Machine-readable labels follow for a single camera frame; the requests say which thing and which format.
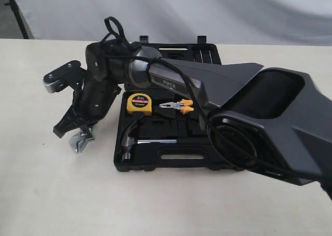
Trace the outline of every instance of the gray floor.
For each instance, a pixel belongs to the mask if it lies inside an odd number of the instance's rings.
[[[0,38],[23,39],[13,12],[9,6],[4,5],[6,2],[8,0],[0,0]]]

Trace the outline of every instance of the black cable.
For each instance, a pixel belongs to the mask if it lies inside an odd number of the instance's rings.
[[[303,178],[303,179],[307,179],[307,180],[311,180],[311,181],[318,181],[318,182],[323,182],[323,183],[332,183],[332,180],[321,178],[320,176],[315,175],[315,174],[308,174],[308,173],[294,171],[294,170],[287,170],[287,169],[284,169],[284,168],[272,165],[272,164],[270,164],[268,162],[262,161],[262,160],[258,159],[257,157],[254,157],[251,154],[247,153],[246,151],[244,151],[243,149],[241,149],[240,147],[238,147],[237,145],[235,145],[234,143],[232,143],[230,140],[226,139],[217,130],[217,128],[209,121],[208,117],[204,113],[203,109],[200,107],[200,105],[197,102],[197,99],[196,99],[196,97],[195,97],[195,95],[194,95],[194,93],[192,91],[191,80],[178,67],[176,67],[176,66],[170,64],[169,62],[164,61],[164,60],[162,60],[160,58],[152,58],[151,59],[151,58],[147,58],[147,57],[138,57],[138,56],[111,56],[111,55],[109,55],[108,58],[110,58],[110,59],[141,60],[141,61],[148,62],[149,65],[151,65],[152,63],[160,63],[160,64],[168,67],[169,69],[173,70],[174,72],[176,72],[177,74],[179,74],[181,76],[182,80],[184,81],[184,84],[186,85],[186,88],[188,89],[188,93],[189,93],[189,95],[190,95],[193,103],[196,104],[196,106],[195,106],[196,110],[198,110],[198,113],[202,117],[202,119],[205,122],[205,124],[220,138],[220,140],[221,140],[221,142],[223,144],[227,144],[227,145],[233,147],[234,149],[236,149],[237,151],[241,152],[242,154],[244,154],[248,158],[256,161],[257,163],[259,163],[261,166],[264,166],[264,167],[269,168],[271,170],[280,172],[282,174],[296,176],[297,178]]]

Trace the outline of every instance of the piper logo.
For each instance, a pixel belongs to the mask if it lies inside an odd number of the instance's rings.
[[[167,86],[167,87],[169,87],[169,88],[171,88],[171,89],[176,90],[176,86],[175,86],[174,83],[171,83],[171,82],[169,82],[169,81],[167,81],[167,80],[163,80],[163,83],[164,83],[165,86]]]

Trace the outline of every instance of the robotic arm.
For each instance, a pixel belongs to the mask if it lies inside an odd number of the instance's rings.
[[[44,77],[49,92],[74,89],[73,104],[54,126],[58,137],[104,118],[118,84],[155,84],[193,100],[201,128],[233,165],[296,185],[319,181],[331,197],[332,102],[308,74],[163,59],[155,48],[128,43],[115,18],[105,24],[108,35],[86,47],[87,70],[72,61]],[[115,39],[106,40],[110,35]]]

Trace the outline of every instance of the pliers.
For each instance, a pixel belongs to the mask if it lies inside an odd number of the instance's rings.
[[[159,107],[161,108],[173,108],[173,109],[177,109],[180,110],[180,112],[185,115],[188,112],[191,112],[193,110],[192,106],[193,102],[192,100],[184,100],[182,99],[179,102],[167,102],[167,103],[162,103],[159,105]]]

